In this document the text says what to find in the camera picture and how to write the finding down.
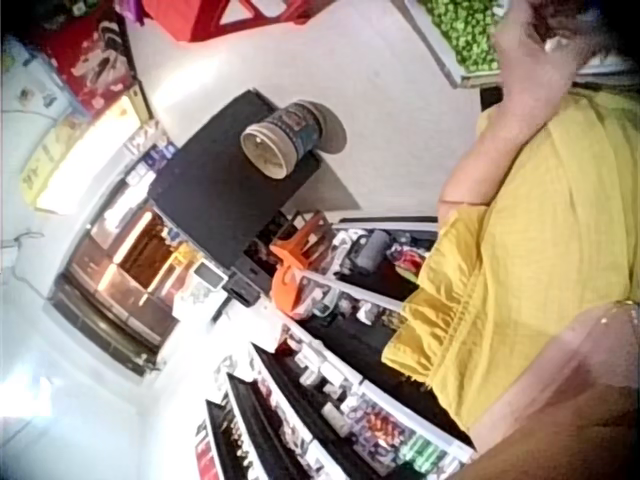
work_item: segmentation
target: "cable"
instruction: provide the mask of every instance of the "cable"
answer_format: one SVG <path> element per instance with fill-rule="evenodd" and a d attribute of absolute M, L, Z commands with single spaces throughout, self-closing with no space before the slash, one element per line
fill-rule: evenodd
<path fill-rule="evenodd" d="M 29 420 L 26 420 L 18 430 L 16 430 L 15 432 L 13 432 L 9 438 L 7 438 L 4 442 L 2 442 L 2 445 L 0 445 L 0 450 L 2 450 L 4 447 L 6 447 L 7 445 L 9 445 L 14 438 L 16 438 L 18 435 L 20 435 L 29 425 L 31 425 L 31 423 L 33 422 L 35 417 L 31 417 Z"/>
<path fill-rule="evenodd" d="M 31 110 L 2 110 L 2 113 L 24 113 L 25 115 L 36 115 L 38 117 L 46 118 L 47 120 L 51 120 L 52 122 L 58 122 L 56 117 L 52 117 L 51 115 L 47 115 L 46 113 L 33 112 Z"/>
<path fill-rule="evenodd" d="M 20 249 L 22 248 L 22 242 L 23 239 L 39 239 L 39 238 L 44 238 L 44 233 L 42 232 L 32 232 L 30 230 L 27 230 L 24 233 L 21 233 L 20 235 L 17 235 L 16 237 L 13 238 L 12 242 L 13 245 L 16 245 L 18 247 L 18 254 L 20 254 Z M 40 298 L 42 301 L 47 302 L 49 301 L 49 299 L 47 297 L 45 297 L 40 290 L 38 290 L 35 285 L 33 283 L 31 283 L 31 281 L 29 281 L 28 278 L 23 277 L 22 275 L 19 275 L 17 270 L 16 270 L 16 266 L 13 265 L 11 268 L 11 276 L 13 278 L 15 278 L 18 282 L 25 284 L 27 287 L 29 287 L 29 289 L 35 293 L 38 298 Z"/>

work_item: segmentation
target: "white floor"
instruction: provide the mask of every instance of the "white floor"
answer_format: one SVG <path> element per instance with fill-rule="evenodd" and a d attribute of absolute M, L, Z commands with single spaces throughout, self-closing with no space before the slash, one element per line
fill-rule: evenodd
<path fill-rule="evenodd" d="M 178 44 L 152 22 L 132 26 L 130 37 L 152 108 L 178 144 L 249 88 L 281 105 L 304 98 L 330 108 L 348 143 L 325 156 L 328 166 L 298 197 L 302 206 L 433 214 L 473 139 L 478 92 L 451 89 L 388 0 L 338 0 L 304 27 L 202 44 Z M 145 382 L 140 480 L 197 478 L 193 438 L 216 363 L 247 339 L 277 339 L 277 325 L 260 312 L 235 305 L 214 328 L 204 322 L 179 332 L 175 361 Z"/>
<path fill-rule="evenodd" d="M 330 168 L 301 193 L 303 207 L 433 214 L 473 139 L 478 92 L 449 86 L 389 0 L 337 0 L 304 27 L 200 44 L 179 44 L 153 22 L 130 37 L 152 108 L 178 144 L 249 88 L 280 105 L 304 98 L 330 108 L 348 143 L 325 157 Z"/>

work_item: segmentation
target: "fruit display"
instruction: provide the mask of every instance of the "fruit display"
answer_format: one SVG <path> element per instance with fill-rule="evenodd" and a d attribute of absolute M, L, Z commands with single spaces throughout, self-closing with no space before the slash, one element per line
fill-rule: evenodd
<path fill-rule="evenodd" d="M 491 32 L 498 22 L 495 0 L 419 0 L 431 21 L 469 72 L 498 69 Z"/>

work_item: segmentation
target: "poster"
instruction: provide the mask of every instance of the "poster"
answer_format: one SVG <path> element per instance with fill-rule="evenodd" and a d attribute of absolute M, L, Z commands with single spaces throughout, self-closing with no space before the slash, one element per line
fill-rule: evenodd
<path fill-rule="evenodd" d="M 126 46 L 110 2 L 32 41 L 92 117 L 107 110 L 134 82 Z"/>

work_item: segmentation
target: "yellow blouse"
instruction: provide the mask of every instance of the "yellow blouse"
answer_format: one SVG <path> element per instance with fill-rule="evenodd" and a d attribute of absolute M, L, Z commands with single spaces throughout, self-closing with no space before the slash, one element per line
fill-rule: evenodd
<path fill-rule="evenodd" d="M 382 360 L 429 384 L 462 428 L 579 312 L 640 299 L 639 105 L 572 92 L 491 206 L 442 229 Z"/>

